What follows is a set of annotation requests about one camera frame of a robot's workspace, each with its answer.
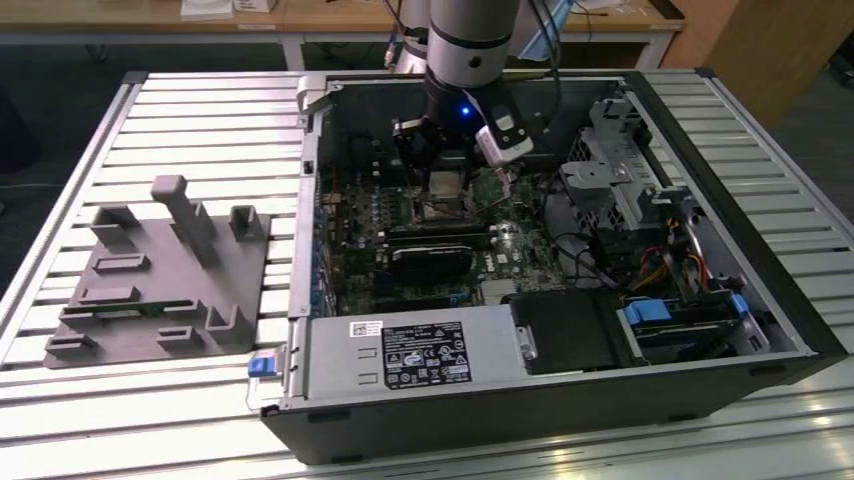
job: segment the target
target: motherboard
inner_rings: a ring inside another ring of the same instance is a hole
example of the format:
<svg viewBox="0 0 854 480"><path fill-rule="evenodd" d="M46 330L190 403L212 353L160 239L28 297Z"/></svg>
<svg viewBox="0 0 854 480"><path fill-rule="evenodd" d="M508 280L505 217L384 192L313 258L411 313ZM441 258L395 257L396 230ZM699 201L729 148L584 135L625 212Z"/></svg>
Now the motherboard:
<svg viewBox="0 0 854 480"><path fill-rule="evenodd" d="M565 287L536 177L481 169L467 189L455 171L421 186L405 180L357 173L325 196L338 315L489 305Z"/></svg>

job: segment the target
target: barcode sticker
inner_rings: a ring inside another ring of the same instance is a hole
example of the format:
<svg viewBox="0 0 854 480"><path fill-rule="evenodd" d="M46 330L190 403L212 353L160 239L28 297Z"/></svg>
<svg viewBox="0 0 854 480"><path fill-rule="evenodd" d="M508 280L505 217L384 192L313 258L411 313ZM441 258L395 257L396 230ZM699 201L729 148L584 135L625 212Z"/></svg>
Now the barcode sticker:
<svg viewBox="0 0 854 480"><path fill-rule="evenodd" d="M378 337L382 322L349 322L350 337Z"/></svg>

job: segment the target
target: floor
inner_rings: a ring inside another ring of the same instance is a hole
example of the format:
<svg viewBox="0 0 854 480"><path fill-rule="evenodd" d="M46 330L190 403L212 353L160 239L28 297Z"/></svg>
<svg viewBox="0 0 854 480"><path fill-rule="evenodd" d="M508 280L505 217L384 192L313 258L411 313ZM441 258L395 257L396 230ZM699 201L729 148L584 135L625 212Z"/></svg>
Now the floor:
<svg viewBox="0 0 854 480"><path fill-rule="evenodd" d="M310 69L381 68L380 45L305 51ZM14 275L29 244L85 149L124 73L146 71L280 70L274 45L113 46L101 64L80 46L1 47L0 86L8 91L41 141L42 158L0 175L0 293ZM843 213L854 219L854 89L822 74L791 114L772 132ZM32 185L2 188L14 185Z"/></svg>

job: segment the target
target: background desk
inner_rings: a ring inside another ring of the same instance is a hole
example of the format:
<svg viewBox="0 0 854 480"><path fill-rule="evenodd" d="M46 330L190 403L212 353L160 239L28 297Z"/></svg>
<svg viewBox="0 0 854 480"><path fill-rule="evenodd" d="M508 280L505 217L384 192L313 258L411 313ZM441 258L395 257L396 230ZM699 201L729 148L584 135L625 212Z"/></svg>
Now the background desk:
<svg viewBox="0 0 854 480"><path fill-rule="evenodd" d="M636 61L621 65L597 63L599 56L585 55L584 64L572 66L657 67L683 22L664 19L648 0L628 0L624 7L596 12L608 15L591 16L589 25L583 15L569 17L560 40L608 43L617 51L619 44L635 44L641 50L628 53ZM278 0L268 14L234 12L233 19L206 22L181 21L180 0L0 1L0 45L274 43L290 70L305 70L304 43L385 43L389 30L380 0ZM382 50L374 55L380 58Z"/></svg>
<svg viewBox="0 0 854 480"><path fill-rule="evenodd" d="M596 63L596 57L585 56L583 66L656 68L673 33L683 29L684 22L665 19L648 0L628 0L623 7L599 9L593 13L607 13L607 16L589 16L589 23L584 15L569 16L560 35L561 42L641 44L643 49L636 61L628 64L603 65ZM336 0L332 3L288 0L282 31L288 69L305 70L304 43L387 42L391 18L381 0Z"/></svg>
<svg viewBox="0 0 854 480"><path fill-rule="evenodd" d="M854 0L672 0L687 17L667 68L709 67L775 127L854 30Z"/></svg>
<svg viewBox="0 0 854 480"><path fill-rule="evenodd" d="M270 13L184 22L180 0L1 0L0 45L280 44L285 2Z"/></svg>

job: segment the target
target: wooden table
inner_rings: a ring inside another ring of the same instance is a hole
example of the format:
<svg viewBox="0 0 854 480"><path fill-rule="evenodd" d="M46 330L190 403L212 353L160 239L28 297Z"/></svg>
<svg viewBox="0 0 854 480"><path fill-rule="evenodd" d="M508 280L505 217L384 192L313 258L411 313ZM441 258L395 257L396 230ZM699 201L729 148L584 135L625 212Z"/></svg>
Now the wooden table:
<svg viewBox="0 0 854 480"><path fill-rule="evenodd" d="M593 13L607 13L607 16L569 15L560 41L643 44L636 67L657 68L684 21L665 19L648 0L628 0L621 7L599 9ZM288 0L282 27L288 68L304 70L304 43L385 42L391 17L381 0L336 0L330 3Z"/></svg>
<svg viewBox="0 0 854 480"><path fill-rule="evenodd" d="M180 0L0 0L0 45L82 44L93 53L104 44L281 44L285 2L270 13L184 22Z"/></svg>
<svg viewBox="0 0 854 480"><path fill-rule="evenodd" d="M591 16L589 28L585 16L569 16L560 40L643 44L636 66L655 68L683 21L667 20L648 0L596 13L607 16ZM380 0L278 0L269 14L206 22L181 21L180 0L0 0L0 45L276 43L290 70L305 70L304 43L384 43L389 30Z"/></svg>

